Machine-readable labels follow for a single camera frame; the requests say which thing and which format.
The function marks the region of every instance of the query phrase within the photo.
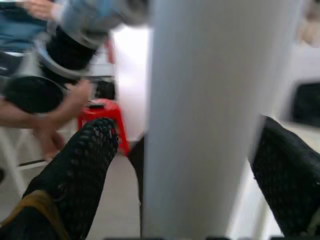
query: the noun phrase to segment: white pole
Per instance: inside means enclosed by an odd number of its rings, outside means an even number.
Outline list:
[[[227,233],[301,0],[156,0],[144,237]]]

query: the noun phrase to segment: red stool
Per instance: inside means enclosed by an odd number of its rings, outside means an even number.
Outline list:
[[[86,107],[77,118],[78,130],[83,127],[84,122],[89,122],[97,118],[114,120],[118,128],[119,148],[123,149],[124,154],[127,156],[129,153],[129,144],[120,107],[112,100],[104,98],[95,99],[92,102],[95,104],[103,104],[104,106],[97,108]]]

